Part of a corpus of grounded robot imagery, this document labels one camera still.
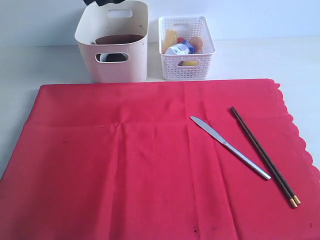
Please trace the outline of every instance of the basket handle hole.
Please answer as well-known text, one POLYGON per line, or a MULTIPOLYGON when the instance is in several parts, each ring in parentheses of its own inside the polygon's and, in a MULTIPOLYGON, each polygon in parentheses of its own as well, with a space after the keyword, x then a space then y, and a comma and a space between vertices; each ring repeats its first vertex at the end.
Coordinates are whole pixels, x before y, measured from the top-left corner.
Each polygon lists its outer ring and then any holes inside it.
POLYGON ((129 19, 132 16, 131 9, 112 9, 108 11, 108 17, 112 19, 129 19))
POLYGON ((199 64, 198 61, 181 61, 178 63, 178 67, 194 67, 199 64))
POLYGON ((176 23, 173 24, 173 29, 174 30, 186 30, 190 27, 189 23, 176 23))
POLYGON ((125 52, 99 53, 95 58, 99 63, 124 63, 128 61, 129 55, 125 52))

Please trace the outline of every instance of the chopstick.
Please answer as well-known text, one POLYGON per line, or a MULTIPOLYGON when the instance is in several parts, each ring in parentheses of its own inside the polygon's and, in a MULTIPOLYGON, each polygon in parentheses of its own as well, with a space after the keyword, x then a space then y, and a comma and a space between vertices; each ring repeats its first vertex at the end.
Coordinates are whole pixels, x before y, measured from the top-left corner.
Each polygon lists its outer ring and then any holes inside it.
POLYGON ((297 195, 293 192, 293 190, 291 189, 291 187, 288 185, 287 181, 285 180, 285 178, 282 176, 282 174, 279 172, 279 170, 277 169, 277 167, 275 166, 275 164, 272 162, 272 160, 270 159, 270 157, 268 156, 268 154, 266 153, 266 151, 263 149, 263 147, 260 145, 260 143, 258 142, 258 140, 255 138, 255 136, 253 135, 253 133, 250 131, 250 129, 248 128, 248 126, 246 125, 245 121, 241 118, 241 116, 239 115, 239 113, 237 112, 237 110, 234 107, 231 107, 232 112, 234 113, 236 119, 238 120, 238 122, 241 124, 243 130, 246 132, 246 134, 248 135, 248 137, 250 138, 252 144, 255 146, 256 150, 259 152, 259 154, 261 155, 262 159, 264 160, 265 164, 267 165, 267 167, 269 168, 269 170, 271 171, 273 177, 276 180, 276 183, 278 184, 278 186, 280 187, 280 189, 282 190, 283 194, 285 195, 285 197, 288 199, 288 201, 291 203, 293 208, 296 208, 299 204, 301 204, 299 198, 297 197, 297 195))

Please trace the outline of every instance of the table knife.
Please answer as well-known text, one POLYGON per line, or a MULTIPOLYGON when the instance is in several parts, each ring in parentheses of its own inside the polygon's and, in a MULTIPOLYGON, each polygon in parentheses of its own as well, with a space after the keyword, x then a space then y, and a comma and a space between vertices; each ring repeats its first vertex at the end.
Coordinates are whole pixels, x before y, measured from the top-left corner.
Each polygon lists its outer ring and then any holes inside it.
POLYGON ((253 161, 243 155, 240 151, 234 148, 230 143, 228 143, 216 130, 214 130, 211 126, 209 126, 206 122, 197 118, 195 116, 190 117, 200 128, 205 130, 208 134, 210 134, 214 139, 216 139, 219 143, 224 145, 227 149, 233 152, 239 159, 241 159, 245 164, 247 164, 252 170, 254 170, 257 174, 259 174, 265 180, 271 179, 271 177, 263 171, 260 167, 258 167, 253 161))

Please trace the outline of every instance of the white plastic basket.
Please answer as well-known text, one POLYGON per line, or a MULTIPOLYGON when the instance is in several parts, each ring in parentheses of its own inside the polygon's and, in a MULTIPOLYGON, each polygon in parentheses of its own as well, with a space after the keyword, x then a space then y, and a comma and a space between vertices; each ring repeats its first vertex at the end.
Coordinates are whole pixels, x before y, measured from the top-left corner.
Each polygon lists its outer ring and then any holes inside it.
POLYGON ((210 36, 206 18, 194 17, 161 17, 159 18, 159 52, 161 54, 162 75, 165 80, 204 80, 209 72, 215 45, 210 36), (162 45, 167 30, 175 30, 178 37, 189 40, 200 37, 203 41, 201 54, 166 55, 162 54, 162 45), (179 66, 182 61, 197 61, 195 66, 179 66))
POLYGON ((144 2, 126 0, 104 6, 93 2, 84 10, 74 37, 86 67, 98 83, 143 82, 148 75, 148 29, 148 7, 144 2), (131 15, 124 17, 125 11, 131 15), (93 44, 98 38, 112 35, 141 35, 143 38, 126 44, 93 44), (101 54, 118 53, 127 56, 127 60, 100 61, 101 54))

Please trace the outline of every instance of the knife handle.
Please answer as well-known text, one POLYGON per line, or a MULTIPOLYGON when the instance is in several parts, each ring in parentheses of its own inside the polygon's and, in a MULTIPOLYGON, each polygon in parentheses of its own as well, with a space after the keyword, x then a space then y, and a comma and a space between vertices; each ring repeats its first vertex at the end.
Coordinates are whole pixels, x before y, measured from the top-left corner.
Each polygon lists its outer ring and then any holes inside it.
POLYGON ((240 151, 238 151, 236 148, 234 148, 230 143, 225 142, 224 146, 226 146, 230 151, 232 151, 234 154, 236 154, 244 163, 249 165, 256 173, 258 173, 261 177, 263 177, 265 180, 271 179, 271 177, 263 171, 260 167, 258 167, 253 161, 251 161, 249 158, 247 158, 245 155, 243 155, 240 151))

